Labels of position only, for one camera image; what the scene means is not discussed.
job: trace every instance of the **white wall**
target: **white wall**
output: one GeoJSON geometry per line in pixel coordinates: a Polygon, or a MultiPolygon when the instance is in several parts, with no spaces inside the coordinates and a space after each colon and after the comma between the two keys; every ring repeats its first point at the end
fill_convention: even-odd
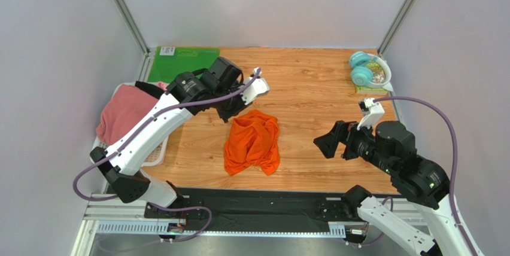
{"type": "Polygon", "coordinates": [[[142,56],[113,0],[0,0],[0,12],[0,255],[69,255],[87,204],[72,180],[142,56]]]}
{"type": "Polygon", "coordinates": [[[376,48],[404,0],[126,0],[148,45],[376,48]]]}
{"type": "MultiPolygon", "coordinates": [[[[443,109],[459,138],[459,207],[485,255],[508,255],[509,0],[417,0],[386,58],[397,95],[443,109]]],[[[427,108],[401,103],[418,152],[451,169],[451,142],[427,108]]]]}

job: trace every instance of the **teal headphones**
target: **teal headphones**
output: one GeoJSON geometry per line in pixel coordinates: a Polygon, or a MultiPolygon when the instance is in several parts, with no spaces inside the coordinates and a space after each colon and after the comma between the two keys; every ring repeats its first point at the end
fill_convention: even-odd
{"type": "Polygon", "coordinates": [[[373,54],[367,54],[364,51],[357,51],[350,57],[349,65],[351,65],[351,68],[353,69],[351,72],[351,79],[354,84],[357,84],[358,86],[372,87],[374,89],[383,88],[391,92],[393,91],[390,84],[390,67],[380,57],[373,54]],[[374,74],[371,69],[366,67],[370,61],[376,62],[384,71],[385,80],[383,83],[373,82],[374,74]]]}

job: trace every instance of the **orange towel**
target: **orange towel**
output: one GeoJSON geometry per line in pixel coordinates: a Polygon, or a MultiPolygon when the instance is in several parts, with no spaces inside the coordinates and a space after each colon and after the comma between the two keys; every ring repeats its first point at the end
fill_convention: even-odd
{"type": "Polygon", "coordinates": [[[239,173],[252,164],[260,166],[266,175],[276,171],[280,164],[277,121],[277,118],[258,110],[233,119],[224,148],[228,174],[239,173]]]}

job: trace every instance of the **ear cup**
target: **ear cup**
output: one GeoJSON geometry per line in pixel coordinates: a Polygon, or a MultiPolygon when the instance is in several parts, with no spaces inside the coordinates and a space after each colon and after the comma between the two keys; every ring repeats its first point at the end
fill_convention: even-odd
{"type": "Polygon", "coordinates": [[[349,58],[349,65],[353,69],[358,66],[364,66],[368,62],[370,62],[370,56],[364,51],[357,51],[349,58]]]}
{"type": "Polygon", "coordinates": [[[351,72],[351,79],[353,80],[353,83],[357,84],[358,86],[369,86],[373,77],[374,74],[372,71],[365,66],[354,68],[351,72]]]}

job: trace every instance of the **book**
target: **book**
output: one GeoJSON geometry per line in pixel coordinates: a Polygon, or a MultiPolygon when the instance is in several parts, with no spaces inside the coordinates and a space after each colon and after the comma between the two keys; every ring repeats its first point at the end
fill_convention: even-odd
{"type": "Polygon", "coordinates": [[[159,46],[147,82],[171,83],[183,72],[210,68],[219,56],[219,48],[159,46]]]}
{"type": "MultiPolygon", "coordinates": [[[[383,83],[386,80],[386,75],[384,73],[383,68],[379,64],[377,64],[374,61],[370,61],[365,65],[367,68],[369,68],[374,78],[372,79],[373,83],[383,83]]],[[[356,89],[356,93],[362,94],[362,95],[380,95],[385,96],[388,94],[388,91],[385,89],[374,89],[372,87],[364,87],[364,86],[358,86],[354,85],[356,89]]]]}

